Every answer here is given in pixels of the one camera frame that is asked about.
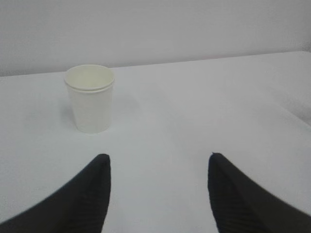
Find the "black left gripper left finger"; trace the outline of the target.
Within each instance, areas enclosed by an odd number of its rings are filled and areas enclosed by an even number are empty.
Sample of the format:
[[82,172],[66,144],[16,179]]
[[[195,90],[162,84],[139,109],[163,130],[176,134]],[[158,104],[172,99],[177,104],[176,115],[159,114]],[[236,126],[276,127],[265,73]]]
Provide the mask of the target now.
[[107,154],[85,168],[45,200],[1,223],[2,233],[100,233],[111,192]]

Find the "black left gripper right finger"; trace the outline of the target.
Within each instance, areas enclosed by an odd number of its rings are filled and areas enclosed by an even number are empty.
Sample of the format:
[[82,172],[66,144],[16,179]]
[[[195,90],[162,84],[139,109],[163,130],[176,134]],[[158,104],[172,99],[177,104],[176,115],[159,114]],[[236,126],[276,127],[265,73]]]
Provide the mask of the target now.
[[226,157],[208,160],[207,188],[220,233],[309,233],[310,215],[277,198]]

